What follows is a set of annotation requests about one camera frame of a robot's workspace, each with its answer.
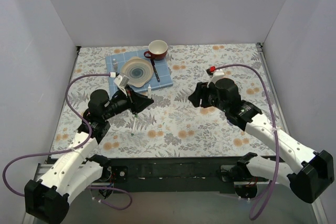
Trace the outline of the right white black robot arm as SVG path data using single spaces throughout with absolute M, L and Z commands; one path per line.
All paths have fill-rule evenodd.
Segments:
M 279 164 L 276 181 L 289 187 L 302 201 L 313 203 L 334 182 L 332 155 L 325 150 L 317 152 L 306 147 L 272 126 L 261 109 L 241 99 L 233 80 L 199 82 L 188 99 L 196 108 L 213 106 L 223 111 L 232 125 L 272 150 L 278 147 L 283 161 Z

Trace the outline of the white blue marker pen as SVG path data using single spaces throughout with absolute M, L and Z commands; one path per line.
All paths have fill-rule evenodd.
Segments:
M 152 98 L 152 88 L 150 84 L 148 85 L 147 96 L 149 99 Z

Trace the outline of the beige plate with blue rings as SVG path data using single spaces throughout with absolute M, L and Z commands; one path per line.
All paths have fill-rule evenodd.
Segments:
M 132 57 L 121 68 L 121 73 L 129 77 L 128 85 L 140 88 L 153 76 L 153 68 L 149 61 Z

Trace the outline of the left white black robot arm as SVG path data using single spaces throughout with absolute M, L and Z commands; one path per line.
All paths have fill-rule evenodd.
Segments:
M 89 157 L 108 132 L 108 120 L 126 110 L 138 114 L 153 102 L 129 86 L 112 97 L 105 90 L 94 91 L 69 148 L 39 180 L 25 185 L 26 212 L 46 223 L 61 223 L 83 190 L 95 180 L 106 182 L 111 178 L 107 158 Z

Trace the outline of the red mug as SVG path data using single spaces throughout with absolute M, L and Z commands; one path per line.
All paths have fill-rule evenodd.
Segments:
M 144 56 L 148 59 L 163 60 L 167 55 L 168 45 L 162 40 L 154 40 L 149 43 L 148 51 L 144 52 Z

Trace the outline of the white green marker pen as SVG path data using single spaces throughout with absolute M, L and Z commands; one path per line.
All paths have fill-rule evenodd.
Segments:
M 136 113 L 134 115 L 134 120 L 133 120 L 133 126 L 132 126 L 132 131 L 131 131 L 131 135 L 133 136 L 135 133 L 135 129 L 136 129 L 136 124 L 137 124 L 137 119 L 138 119 L 138 114 Z

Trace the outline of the blue checkered cloth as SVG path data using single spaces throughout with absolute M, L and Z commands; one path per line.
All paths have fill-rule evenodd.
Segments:
M 110 55 L 106 57 L 106 66 L 107 66 L 107 72 L 113 72 L 113 66 L 112 66 L 112 59 L 115 58 L 118 62 L 118 73 L 121 73 L 122 66 L 130 60 L 132 57 L 139 57 L 141 59 L 147 60 L 151 63 L 151 60 L 146 58 L 143 54 L 146 52 L 145 49 L 137 50 L 137 51 L 131 51 L 131 52 L 123 52 L 117 55 Z M 160 61 L 155 61 L 155 67 L 160 77 L 160 83 L 157 82 L 155 74 L 153 72 L 152 79 L 146 83 L 144 86 L 140 88 L 136 88 L 134 86 L 130 86 L 134 91 L 136 92 L 146 92 L 148 90 L 148 85 L 151 85 L 152 90 L 157 90 L 160 88 L 165 88 L 173 85 L 173 81 L 170 75 L 170 71 L 167 65 L 167 62 L 165 59 Z

